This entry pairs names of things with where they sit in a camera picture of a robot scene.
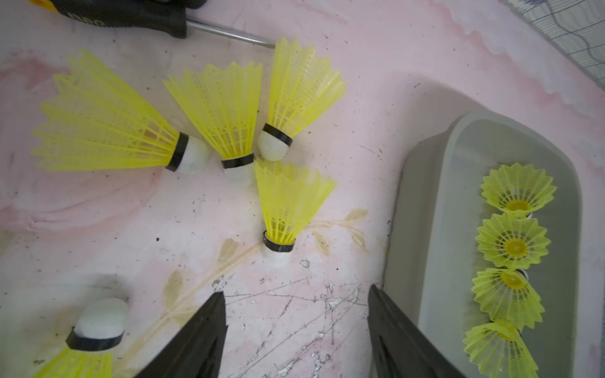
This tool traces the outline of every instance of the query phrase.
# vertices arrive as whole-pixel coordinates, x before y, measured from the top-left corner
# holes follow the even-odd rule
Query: leaf pattern
[[[344,218],[344,220],[349,221],[349,222],[358,221],[358,220],[365,218],[365,216],[368,215],[368,213],[369,213],[369,211],[366,209],[353,209],[347,215],[347,217]]]
[[[223,242],[223,246],[221,246],[221,253],[218,255],[217,260],[218,263],[222,264],[224,262],[227,262],[231,258],[231,256],[234,255],[239,245],[240,243],[236,242],[233,239],[226,239]]]
[[[183,276],[181,272],[177,269],[175,270],[168,281],[164,285],[163,291],[163,300],[164,306],[167,311],[171,311],[174,308],[174,304],[177,302],[178,297],[181,295],[181,291],[183,290]]]
[[[187,324],[191,317],[195,315],[197,310],[198,308],[189,307],[170,315],[170,317],[172,320],[176,321],[179,327],[183,327],[185,324]]]
[[[327,240],[319,232],[313,232],[313,236],[315,236],[315,247],[322,255],[328,256],[330,254],[330,246]]]
[[[355,243],[358,247],[367,252],[367,249],[365,248],[364,232],[358,229],[349,229],[348,232],[351,235],[353,243]]]

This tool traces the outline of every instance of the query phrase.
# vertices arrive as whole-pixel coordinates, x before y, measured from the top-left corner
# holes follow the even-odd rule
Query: yellow shuttlecock
[[[330,58],[317,58],[313,47],[303,49],[296,39],[276,43],[269,121],[258,139],[265,159],[283,158],[292,138],[344,95],[346,83],[340,77],[339,71],[332,71]]]
[[[540,296],[522,274],[510,269],[488,268],[473,278],[475,301],[492,321],[505,321],[522,330],[542,321]]]
[[[263,67],[232,62],[226,70],[208,65],[186,70],[164,84],[191,122],[223,159],[227,177],[240,185],[254,181],[252,140],[257,122]]]
[[[33,378],[111,378],[112,349],[122,340],[127,321],[128,305],[121,299],[91,304],[67,337],[67,347]]]
[[[491,378],[537,378],[538,365],[512,324],[493,322],[466,333],[464,352]]]
[[[517,218],[511,213],[492,214],[477,231],[477,249],[485,259],[497,267],[512,270],[538,264],[540,258],[548,254],[546,247],[551,243],[537,219]]]
[[[285,165],[279,161],[257,160],[258,192],[261,197],[265,254],[277,261],[290,259],[300,231],[328,198],[336,180],[307,167]]]
[[[166,166],[195,173],[208,160],[199,139],[177,132],[90,52],[70,56],[69,75],[55,75],[59,95],[41,104],[47,122],[33,130],[31,153],[48,171]]]
[[[554,198],[557,189],[551,185],[552,177],[544,169],[534,165],[502,165],[497,171],[492,169],[489,176],[483,178],[481,193],[488,203],[503,212],[513,213],[517,217],[541,209]]]

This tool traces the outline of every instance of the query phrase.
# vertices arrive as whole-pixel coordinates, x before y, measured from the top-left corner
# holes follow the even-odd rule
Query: yellow shuttlecock skirt
[[[260,64],[242,68],[232,62],[226,70],[213,65],[200,73],[186,70],[164,84],[204,138],[228,160],[252,153],[262,75]]]
[[[330,59],[317,58],[313,47],[298,40],[276,43],[269,92],[268,124],[290,138],[297,135],[344,95],[341,72]]]
[[[111,352],[93,353],[63,349],[33,378],[111,378]]]
[[[466,333],[464,352],[491,378],[537,378],[534,362],[517,329],[503,322],[478,325]]]
[[[546,238],[546,229],[533,218],[517,218],[511,213],[493,214],[477,229],[477,249],[486,260],[497,267],[511,270],[528,269],[538,264],[548,254],[546,247],[551,243]]]
[[[41,104],[47,122],[33,130],[31,153],[48,171],[166,166],[178,132],[90,52],[69,57],[55,75],[59,95]]]
[[[334,190],[336,180],[280,161],[259,159],[255,169],[268,239],[280,245],[294,243]]]
[[[518,330],[542,321],[540,296],[525,277],[510,269],[488,268],[473,278],[473,293],[481,311],[492,321],[505,321]]]
[[[483,178],[481,195],[490,205],[503,212],[524,217],[553,200],[552,194],[557,188],[551,183],[552,177],[547,176],[544,169],[536,169],[532,164],[502,165],[498,170],[492,169],[489,176]]]

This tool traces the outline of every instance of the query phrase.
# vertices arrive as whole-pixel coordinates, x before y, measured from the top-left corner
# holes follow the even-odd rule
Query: gray plastic tray
[[[544,321],[522,336],[541,377],[572,372],[580,250],[580,187],[569,159],[536,132],[489,111],[471,112],[420,142],[404,164],[384,290],[467,377],[482,377],[464,353],[464,333],[488,322],[471,280],[491,267],[477,252],[481,221],[499,210],[481,197],[482,177],[501,164],[533,163],[554,177],[555,199],[533,216],[552,241],[528,269]]]

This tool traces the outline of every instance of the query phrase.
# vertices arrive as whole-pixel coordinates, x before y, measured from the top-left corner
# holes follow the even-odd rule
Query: pink floor
[[[78,24],[28,2],[1,4],[0,371],[31,376],[64,345],[79,312],[119,296],[131,322],[115,377],[143,367],[214,291],[227,299],[221,377],[367,377],[367,292],[380,283],[406,154],[464,113],[488,108],[536,130],[573,161],[583,194],[576,377],[597,377],[605,256],[605,94],[569,64],[580,114],[465,35],[430,0],[209,0],[194,16],[263,36],[297,37],[342,71],[347,94],[297,136],[285,161],[338,181],[302,232],[290,264],[263,263],[254,187],[231,186],[216,153],[186,177],[165,169],[39,172],[28,151],[65,56],[87,48],[176,128],[197,135],[161,79],[272,50],[193,32]]]

